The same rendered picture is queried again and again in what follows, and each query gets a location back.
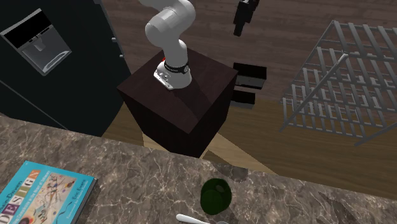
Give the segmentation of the dark brown robot stand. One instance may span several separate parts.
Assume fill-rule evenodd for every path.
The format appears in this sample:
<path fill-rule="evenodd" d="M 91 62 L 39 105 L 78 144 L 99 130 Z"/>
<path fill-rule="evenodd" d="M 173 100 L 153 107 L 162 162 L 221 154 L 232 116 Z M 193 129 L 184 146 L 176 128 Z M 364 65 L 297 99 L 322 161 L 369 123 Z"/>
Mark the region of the dark brown robot stand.
<path fill-rule="evenodd" d="M 158 52 L 118 86 L 142 132 L 166 150 L 199 158 L 226 120 L 237 71 L 188 50 L 192 82 L 168 90 L 153 75 Z"/>

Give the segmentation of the black refrigerator with dispenser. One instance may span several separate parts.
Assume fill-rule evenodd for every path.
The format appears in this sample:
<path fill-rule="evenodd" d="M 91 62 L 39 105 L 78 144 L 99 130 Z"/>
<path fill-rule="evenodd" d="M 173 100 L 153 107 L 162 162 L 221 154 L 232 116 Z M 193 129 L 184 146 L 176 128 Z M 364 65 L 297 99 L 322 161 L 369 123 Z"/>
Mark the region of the black refrigerator with dispenser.
<path fill-rule="evenodd" d="M 106 0 L 0 0 L 0 114 L 101 136 L 129 76 Z"/>

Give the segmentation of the blue book with abstract cover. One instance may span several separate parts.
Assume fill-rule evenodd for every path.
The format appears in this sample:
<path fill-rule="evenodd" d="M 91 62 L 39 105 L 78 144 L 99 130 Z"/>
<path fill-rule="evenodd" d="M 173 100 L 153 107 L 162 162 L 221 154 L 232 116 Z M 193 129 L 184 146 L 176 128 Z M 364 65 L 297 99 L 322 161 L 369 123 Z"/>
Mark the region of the blue book with abstract cover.
<path fill-rule="evenodd" d="M 96 182 L 26 160 L 0 193 L 0 224 L 77 224 Z"/>

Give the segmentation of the dark green cup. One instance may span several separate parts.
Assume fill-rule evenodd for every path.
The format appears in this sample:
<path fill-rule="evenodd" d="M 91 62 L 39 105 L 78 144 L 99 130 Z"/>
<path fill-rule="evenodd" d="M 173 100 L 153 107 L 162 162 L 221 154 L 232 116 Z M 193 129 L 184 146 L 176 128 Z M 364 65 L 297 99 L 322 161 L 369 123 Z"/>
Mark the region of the dark green cup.
<path fill-rule="evenodd" d="M 200 206 L 209 215 L 226 210 L 232 201 L 232 191 L 228 183 L 221 178 L 207 180 L 200 192 Z"/>

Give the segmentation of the black box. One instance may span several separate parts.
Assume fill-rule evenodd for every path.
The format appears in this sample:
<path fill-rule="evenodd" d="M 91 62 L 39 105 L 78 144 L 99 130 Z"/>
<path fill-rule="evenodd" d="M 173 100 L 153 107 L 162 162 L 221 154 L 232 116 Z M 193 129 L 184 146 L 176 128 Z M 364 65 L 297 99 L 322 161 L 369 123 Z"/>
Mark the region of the black box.
<path fill-rule="evenodd" d="M 233 68 L 238 71 L 236 86 L 259 90 L 263 88 L 267 79 L 267 67 L 234 62 Z"/>
<path fill-rule="evenodd" d="M 234 90 L 230 105 L 240 108 L 252 109 L 255 104 L 255 99 L 255 93 Z"/>

